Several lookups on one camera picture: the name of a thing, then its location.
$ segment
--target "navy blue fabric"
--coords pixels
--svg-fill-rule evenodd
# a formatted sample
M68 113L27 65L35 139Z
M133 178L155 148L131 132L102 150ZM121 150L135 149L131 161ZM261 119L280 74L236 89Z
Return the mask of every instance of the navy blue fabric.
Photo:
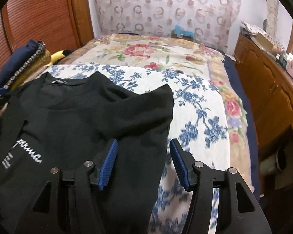
M231 59L225 55L225 60L223 61L223 63L224 63L224 67L226 69L231 87L242 100L243 108L247 112L246 136L247 136L248 146L250 149L252 185L255 188L255 191L253 194L255 198L259 201L261 184L260 184L259 176L258 176L258 147L257 147L256 130L254 126L254 120L253 120L253 115L251 111L250 101L244 93L238 72L233 62L231 61Z
M9 60L0 71L0 88L14 75L14 73L26 62L38 49L38 43L30 40L26 46L15 50Z

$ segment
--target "cardboard box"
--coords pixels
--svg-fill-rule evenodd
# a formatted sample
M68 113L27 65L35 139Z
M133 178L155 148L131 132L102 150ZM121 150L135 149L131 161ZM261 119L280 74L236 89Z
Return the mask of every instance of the cardboard box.
M193 38L190 36L182 35L182 34L175 34L174 31L172 30L170 33L170 36L172 39L183 39L183 40L188 40L193 42Z
M269 40L267 40L261 33L256 36L256 41L268 52L272 53L274 56L280 53L278 48L273 45Z

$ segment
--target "metal screw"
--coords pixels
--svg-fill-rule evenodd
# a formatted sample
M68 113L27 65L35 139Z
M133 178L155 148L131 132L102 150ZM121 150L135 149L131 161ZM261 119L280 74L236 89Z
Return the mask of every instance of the metal screw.
M86 167L90 167L92 165L93 165L93 162L90 161L90 160L87 160L87 161L84 162L84 166L86 166Z
M229 168L229 172L232 173L232 174L236 174L237 173L237 169L236 168L233 168L233 167L230 167Z
M52 173L52 174L56 174L58 171L59 171L58 167L53 167L53 168L50 170L50 173Z
M194 165L195 165L196 167L199 167L199 168L201 168L201 167L204 166L204 164L203 164L201 161L196 161L196 162L194 163Z

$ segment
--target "floral bedspread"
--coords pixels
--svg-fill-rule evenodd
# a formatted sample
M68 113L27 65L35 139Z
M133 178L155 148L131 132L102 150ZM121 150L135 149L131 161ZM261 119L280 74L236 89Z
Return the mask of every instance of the floral bedspread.
M100 64L173 69L210 80L223 97L230 137L230 165L237 168L250 189L251 161L246 137L247 120L242 101L230 86L218 51L187 40L126 34L103 35L91 40L61 64Z
M48 68L57 78L85 78L100 71L117 85L137 94L168 84L174 94L173 120L167 139L167 157L158 188L158 199L150 217L148 233L181 233L192 193L181 187L169 153L169 142L178 138L185 151L211 168L230 167L230 142L220 91L201 77L174 71L99 65L55 65ZM218 188L214 188L209 233L215 233Z

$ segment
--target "patterned curtain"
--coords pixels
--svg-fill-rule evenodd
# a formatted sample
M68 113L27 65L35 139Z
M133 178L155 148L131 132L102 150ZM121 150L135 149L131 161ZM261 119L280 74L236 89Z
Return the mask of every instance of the patterned curtain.
M196 42L226 51L241 0L95 0L103 34L170 36L176 24Z

